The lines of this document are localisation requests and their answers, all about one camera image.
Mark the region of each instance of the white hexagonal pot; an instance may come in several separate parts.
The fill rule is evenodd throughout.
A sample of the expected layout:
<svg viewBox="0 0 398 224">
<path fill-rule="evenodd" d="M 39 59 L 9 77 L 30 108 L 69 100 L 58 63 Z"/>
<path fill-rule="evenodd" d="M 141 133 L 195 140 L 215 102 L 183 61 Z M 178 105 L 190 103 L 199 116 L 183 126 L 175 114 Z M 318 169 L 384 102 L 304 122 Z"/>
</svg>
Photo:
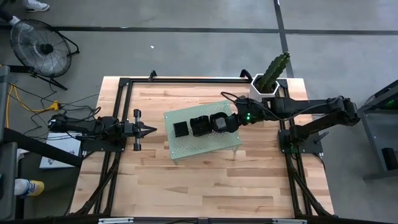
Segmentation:
<svg viewBox="0 0 398 224">
<path fill-rule="evenodd" d="M 257 100 L 258 102 L 261 102 L 263 98 L 272 98 L 275 97 L 276 92 L 278 91 L 280 85 L 278 82 L 275 82 L 275 90 L 272 93 L 260 93 L 256 87 L 254 86 L 254 82 L 258 79 L 261 78 L 263 74 L 257 74 L 254 78 L 253 81 L 250 83 L 250 89 L 249 89 L 249 98 L 252 98 L 254 100 Z"/>
</svg>

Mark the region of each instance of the black cable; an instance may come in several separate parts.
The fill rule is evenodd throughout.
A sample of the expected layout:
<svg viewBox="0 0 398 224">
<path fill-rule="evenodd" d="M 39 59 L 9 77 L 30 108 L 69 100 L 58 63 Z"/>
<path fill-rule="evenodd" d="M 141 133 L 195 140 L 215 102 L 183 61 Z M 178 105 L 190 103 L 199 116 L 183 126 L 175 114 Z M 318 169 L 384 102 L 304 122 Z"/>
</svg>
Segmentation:
<svg viewBox="0 0 398 224">
<path fill-rule="evenodd" d="M 11 98 L 13 98 L 14 100 L 16 100 L 16 101 L 18 101 L 18 102 L 20 102 L 17 98 L 15 98 L 15 97 L 13 97 L 12 95 L 10 95 L 9 93 L 7 93 Z M 34 114 L 35 114 L 35 116 L 38 116 L 42 121 L 43 121 L 43 123 L 47 126 L 47 123 L 43 120 L 43 118 L 41 117 L 41 116 L 39 116 L 39 113 L 41 113 L 41 112 L 43 112 L 43 111 L 41 111 L 41 112 L 39 112 L 39 113 L 36 113 L 35 111 L 33 111 L 31 108 L 29 108 L 26 104 L 24 104 L 23 102 L 20 102 L 21 104 L 23 104 L 24 106 L 26 106 L 26 108 L 28 108 L 28 109 L 30 109 L 30 111 L 31 112 L 33 112 Z M 39 124 L 37 124 L 37 122 L 35 121 L 35 120 L 33 120 L 32 119 L 32 117 L 30 117 L 30 119 L 36 124 L 36 129 L 37 128 L 39 128 Z"/>
<path fill-rule="evenodd" d="M 65 131 L 65 133 L 67 133 L 71 138 L 74 138 L 74 139 L 76 139 L 77 140 L 77 138 L 76 137 L 74 137 L 74 136 L 72 136 L 71 134 L 69 134 L 67 131 Z"/>
<path fill-rule="evenodd" d="M 32 121 L 36 124 L 37 127 L 25 131 L 25 132 L 23 133 L 23 135 L 26 135 L 27 133 L 29 133 L 29 132 L 31 132 L 31 131 L 34 131 L 34 130 L 36 130 L 36 129 L 43 128 L 43 126 L 37 124 L 36 121 L 33 120 L 33 117 L 34 117 L 34 116 L 38 116 L 39 114 L 44 113 L 44 112 L 47 112 L 47 111 L 49 111 L 49 110 L 43 110 L 43 111 L 40 111 L 40 112 L 38 112 L 38 113 L 33 114 L 33 115 L 30 117 L 30 120 L 32 120 Z"/>
<path fill-rule="evenodd" d="M 52 91 L 53 93 L 56 93 L 57 91 L 55 91 L 55 90 L 52 89 L 51 83 L 49 83 L 49 85 L 50 85 L 51 91 Z"/>
<path fill-rule="evenodd" d="M 43 109 L 45 109 L 43 100 L 45 100 L 46 98 L 48 98 L 48 97 L 54 95 L 55 93 L 56 93 L 56 91 L 53 91 L 53 92 L 52 92 L 51 94 L 49 94 L 48 96 L 46 96 L 46 97 L 40 99 L 40 103 L 42 104 Z"/>
<path fill-rule="evenodd" d="M 31 92 L 29 92 L 29 91 L 27 91 L 27 90 L 21 89 L 20 87 L 15 86 L 13 83 L 8 83 L 8 84 L 12 85 L 13 87 L 17 88 L 17 89 L 20 90 L 20 91 L 23 91 L 23 92 L 25 92 L 25 93 L 28 93 L 28 94 L 30 94 L 30 95 L 32 95 L 32 96 L 36 96 L 36 97 L 38 97 L 38 98 L 40 98 L 40 99 L 43 99 L 43 98 L 44 98 L 44 97 L 41 97 L 41 96 L 39 96 L 39 95 L 37 95 L 37 94 L 35 94 L 35 93 L 31 93 Z M 77 103 L 77 102 L 79 102 L 79 101 L 83 101 L 83 100 L 85 100 L 85 99 L 88 99 L 88 98 L 90 98 L 90 97 L 97 96 L 97 95 L 99 95 L 99 94 L 98 94 L 98 93 L 97 93 L 97 94 L 93 94 L 93 95 L 91 95 L 91 96 L 87 96 L 87 97 L 85 97 L 85 98 L 83 98 L 83 99 L 76 100 L 76 101 L 73 101 L 73 102 L 70 102 L 70 103 L 60 103 L 60 104 L 61 104 L 61 105 L 75 106 L 75 105 L 72 105 L 72 103 Z M 59 102 L 55 102 L 55 101 L 52 101 L 52 100 L 49 100 L 49 99 L 45 99 L 45 98 L 44 98 L 44 100 L 46 100 L 46 101 L 48 101 L 48 102 L 52 102 L 52 103 L 59 103 Z"/>
<path fill-rule="evenodd" d="M 95 118 L 95 115 L 98 114 L 100 111 L 101 111 L 101 107 L 99 106 L 99 107 L 95 108 L 94 110 L 91 110 L 90 113 L 89 113 L 89 115 L 88 115 L 87 117 L 82 118 L 82 119 L 78 119 L 78 120 L 76 120 L 76 121 L 68 121 L 68 122 L 70 122 L 70 123 L 76 123 L 76 122 L 88 120 L 89 118 L 93 118 L 94 120 L 97 120 L 97 119 Z"/>
<path fill-rule="evenodd" d="M 317 153 L 313 153 L 314 156 L 318 157 L 319 160 L 321 160 L 321 163 L 323 165 L 323 170 L 326 171 L 326 166 L 325 166 L 325 162 L 323 161 L 322 157 L 319 156 Z"/>
<path fill-rule="evenodd" d="M 233 102 L 233 103 L 236 103 L 236 104 L 244 104 L 244 105 L 247 104 L 246 102 L 237 102 L 236 100 L 232 100 L 231 98 L 227 97 L 228 95 L 229 95 L 229 96 L 235 97 L 236 100 L 239 99 L 238 96 L 236 96 L 236 95 L 234 95 L 234 94 L 232 94 L 232 93 L 228 93 L 228 92 L 225 92 L 225 91 L 222 91 L 222 92 L 221 92 L 221 96 L 225 97 L 227 100 L 229 100 L 229 101 L 231 101 L 231 102 Z"/>
</svg>

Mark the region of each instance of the black fan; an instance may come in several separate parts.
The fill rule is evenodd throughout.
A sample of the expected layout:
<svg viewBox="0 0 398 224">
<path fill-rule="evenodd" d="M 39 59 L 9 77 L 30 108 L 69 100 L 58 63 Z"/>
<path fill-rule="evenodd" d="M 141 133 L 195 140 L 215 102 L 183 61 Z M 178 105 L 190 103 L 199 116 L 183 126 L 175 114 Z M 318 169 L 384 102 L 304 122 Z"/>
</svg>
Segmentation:
<svg viewBox="0 0 398 224">
<path fill-rule="evenodd" d="M 67 41 L 76 46 L 76 51 L 71 52 Z M 11 47 L 18 60 L 28 68 L 25 72 L 43 80 L 46 80 L 43 77 L 50 78 L 46 81 L 66 90 L 54 78 L 68 71 L 72 55 L 79 53 L 77 44 L 44 22 L 24 19 L 12 27 Z"/>
</svg>

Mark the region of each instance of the gray floor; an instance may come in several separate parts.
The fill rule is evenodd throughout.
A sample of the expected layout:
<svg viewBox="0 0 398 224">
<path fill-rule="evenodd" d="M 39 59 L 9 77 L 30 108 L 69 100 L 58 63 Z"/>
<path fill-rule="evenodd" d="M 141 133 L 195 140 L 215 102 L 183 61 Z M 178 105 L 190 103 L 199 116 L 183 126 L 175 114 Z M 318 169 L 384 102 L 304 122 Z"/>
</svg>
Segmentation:
<svg viewBox="0 0 398 224">
<path fill-rule="evenodd" d="M 277 28 L 271 0 L 47 2 L 51 10 L 44 13 L 28 14 L 18 4 L 9 9 L 21 18 L 36 18 L 56 25 Z M 398 29 L 398 2 L 394 0 L 280 0 L 280 6 L 286 29 Z M 99 92 L 105 75 L 148 75 L 156 70 L 162 76 L 235 77 L 242 68 L 251 73 L 264 72 L 282 51 L 278 34 L 63 33 L 79 44 L 81 54 L 73 58 L 70 71 L 59 78 L 70 90 L 58 91 L 50 97 L 61 102 Z M 8 32 L 0 32 L 0 62 L 19 64 L 8 38 Z M 305 79 L 310 99 L 343 95 L 361 106 L 370 95 L 397 79 L 398 36 L 288 35 L 287 43 L 294 75 Z M 21 88 L 41 96 L 51 93 L 48 85 L 26 75 L 17 76 Z M 37 98 L 20 94 L 29 106 L 40 108 Z M 93 97 L 81 104 L 94 106 L 95 103 Z M 14 101 L 11 111 L 12 129 L 24 132 L 34 127 L 31 114 Z M 51 114 L 42 117 L 46 121 Z M 362 181 L 364 175 L 378 171 L 362 124 L 328 131 L 330 134 L 322 144 L 335 213 L 346 218 L 396 223 L 398 180 L 367 184 Z M 44 132 L 41 129 L 30 134 Z M 37 198 L 29 203 L 36 209 L 28 216 L 62 215 L 73 192 L 76 171 L 40 171 L 40 175 L 58 183 L 43 197 L 55 196 L 63 201 L 42 205 L 43 200 Z"/>
</svg>

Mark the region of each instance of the cactus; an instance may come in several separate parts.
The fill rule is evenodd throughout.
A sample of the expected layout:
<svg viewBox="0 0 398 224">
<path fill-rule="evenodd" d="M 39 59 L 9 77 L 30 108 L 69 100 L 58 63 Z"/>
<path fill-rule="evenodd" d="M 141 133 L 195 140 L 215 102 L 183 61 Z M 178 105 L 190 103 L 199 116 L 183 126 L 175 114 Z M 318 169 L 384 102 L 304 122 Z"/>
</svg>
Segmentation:
<svg viewBox="0 0 398 224">
<path fill-rule="evenodd" d="M 274 91 L 272 87 L 274 86 L 275 81 L 279 78 L 280 74 L 282 74 L 289 61 L 290 55 L 288 52 L 276 57 L 258 81 L 257 90 L 259 90 L 260 93 L 272 93 Z"/>
</svg>

